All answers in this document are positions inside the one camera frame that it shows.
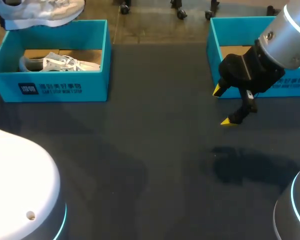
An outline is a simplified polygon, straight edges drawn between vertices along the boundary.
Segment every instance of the blue box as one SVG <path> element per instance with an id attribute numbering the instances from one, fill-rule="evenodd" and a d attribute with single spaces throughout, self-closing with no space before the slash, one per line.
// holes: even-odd
<path id="1" fill-rule="evenodd" d="M 217 17 L 210 21 L 206 53 L 214 86 L 220 75 L 219 64 L 223 60 L 222 46 L 252 46 L 260 34 L 275 19 L 273 16 Z M 285 70 L 285 75 L 258 97 L 300 97 L 300 67 Z M 221 98 L 240 98 L 239 90 L 230 87 Z"/>
<path id="2" fill-rule="evenodd" d="M 27 49 L 102 50 L 100 71 L 17 72 Z M 0 95 L 5 102 L 104 102 L 111 42 L 106 20 L 8 31 L 0 46 Z"/>

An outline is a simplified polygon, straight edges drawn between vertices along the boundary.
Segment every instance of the chair wheel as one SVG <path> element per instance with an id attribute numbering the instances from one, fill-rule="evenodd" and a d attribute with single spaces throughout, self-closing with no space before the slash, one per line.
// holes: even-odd
<path id="1" fill-rule="evenodd" d="M 127 5 L 121 5 L 120 6 L 120 12 L 122 15 L 126 15 L 128 14 L 130 11 L 130 7 L 128 7 Z"/>
<path id="2" fill-rule="evenodd" d="M 205 16 L 205 19 L 210 21 L 210 19 L 214 16 L 214 13 L 212 11 L 205 11 L 204 16 Z"/>
<path id="3" fill-rule="evenodd" d="M 268 6 L 266 8 L 266 15 L 267 16 L 274 16 L 275 15 L 275 9 L 273 6 Z"/>
<path id="4" fill-rule="evenodd" d="M 178 19 L 185 19 L 188 15 L 186 14 L 186 11 L 185 10 L 178 10 L 177 13 L 176 13 L 176 16 L 178 17 Z"/>

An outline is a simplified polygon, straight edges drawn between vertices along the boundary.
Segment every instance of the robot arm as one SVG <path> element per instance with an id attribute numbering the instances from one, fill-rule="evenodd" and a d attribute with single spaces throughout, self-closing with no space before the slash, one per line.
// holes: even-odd
<path id="1" fill-rule="evenodd" d="M 242 106 L 221 124 L 241 124 L 256 113 L 254 95 L 264 93 L 284 74 L 300 67 L 300 0 L 284 6 L 274 21 L 244 55 L 229 54 L 219 65 L 220 80 L 213 95 L 239 88 Z"/>

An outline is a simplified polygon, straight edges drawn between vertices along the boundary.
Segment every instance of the white sneaker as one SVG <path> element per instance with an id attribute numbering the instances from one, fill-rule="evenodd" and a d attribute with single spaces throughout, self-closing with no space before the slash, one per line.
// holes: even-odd
<path id="1" fill-rule="evenodd" d="M 58 27 L 74 20 L 84 8 L 85 0 L 0 0 L 0 23 L 7 31 Z"/>
<path id="2" fill-rule="evenodd" d="M 41 59 L 29 59 L 22 56 L 19 61 L 19 69 L 21 72 L 99 71 L 100 65 L 50 52 L 46 57 Z"/>

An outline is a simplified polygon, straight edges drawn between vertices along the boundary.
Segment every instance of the glowing blue ring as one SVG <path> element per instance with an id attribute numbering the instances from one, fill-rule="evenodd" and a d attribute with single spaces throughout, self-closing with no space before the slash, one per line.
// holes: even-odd
<path id="1" fill-rule="evenodd" d="M 300 222 L 300 215 L 297 211 L 295 200 L 294 200 L 294 186 L 295 186 L 295 181 L 296 181 L 299 173 L 295 176 L 295 178 L 293 179 L 292 185 L 291 185 L 291 202 L 292 202 L 292 207 L 293 207 L 294 213 L 295 213 L 296 217 L 298 218 L 298 220 Z"/>
<path id="2" fill-rule="evenodd" d="M 288 13 L 287 10 L 287 5 L 284 6 L 283 8 L 283 12 L 284 15 L 286 17 L 286 19 L 289 21 L 289 23 L 300 33 L 300 27 L 299 25 L 292 19 L 292 17 L 290 16 L 290 14 Z"/>
<path id="3" fill-rule="evenodd" d="M 63 221 L 62 221 L 61 227 L 60 227 L 59 231 L 57 232 L 57 234 L 55 235 L 55 237 L 54 237 L 53 240 L 57 240 L 57 238 L 61 234 L 62 229 L 64 228 L 65 223 L 66 223 L 66 218 L 67 218 L 67 204 L 65 205 L 64 217 L 63 217 Z"/>

